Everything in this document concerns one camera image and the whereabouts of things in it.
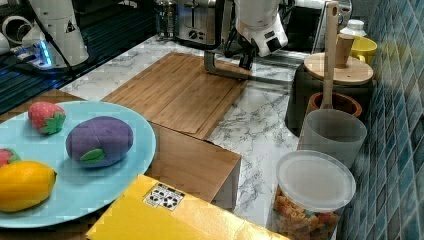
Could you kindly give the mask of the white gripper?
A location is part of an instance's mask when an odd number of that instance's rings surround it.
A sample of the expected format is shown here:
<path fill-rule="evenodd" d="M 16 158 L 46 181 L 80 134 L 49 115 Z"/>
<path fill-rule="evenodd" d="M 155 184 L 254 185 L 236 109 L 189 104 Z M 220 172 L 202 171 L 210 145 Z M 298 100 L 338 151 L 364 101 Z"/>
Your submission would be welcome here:
<path fill-rule="evenodd" d="M 252 68 L 256 52 L 260 57 L 265 57 L 288 44 L 288 38 L 280 20 L 275 20 L 264 27 L 249 26 L 237 20 L 236 29 L 243 36 L 238 40 L 242 53 L 239 66 L 246 70 Z"/>

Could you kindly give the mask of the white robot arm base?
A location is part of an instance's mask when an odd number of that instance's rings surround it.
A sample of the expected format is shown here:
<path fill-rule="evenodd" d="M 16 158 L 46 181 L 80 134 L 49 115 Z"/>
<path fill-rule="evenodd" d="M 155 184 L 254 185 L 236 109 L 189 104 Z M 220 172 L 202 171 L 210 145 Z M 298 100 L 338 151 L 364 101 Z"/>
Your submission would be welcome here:
<path fill-rule="evenodd" d="M 72 0 L 29 0 L 35 22 L 22 44 L 36 55 L 31 65 L 42 69 L 76 66 L 89 58 L 77 25 Z"/>

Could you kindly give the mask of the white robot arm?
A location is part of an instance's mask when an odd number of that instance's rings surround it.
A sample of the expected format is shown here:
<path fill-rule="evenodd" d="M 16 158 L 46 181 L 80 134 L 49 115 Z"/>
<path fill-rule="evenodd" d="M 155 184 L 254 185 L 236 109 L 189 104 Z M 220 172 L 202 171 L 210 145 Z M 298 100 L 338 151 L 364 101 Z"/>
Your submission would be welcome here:
<path fill-rule="evenodd" d="M 250 70 L 256 56 L 268 56 L 288 44 L 278 12 L 280 0 L 234 2 L 235 27 L 243 54 L 239 66 Z"/>

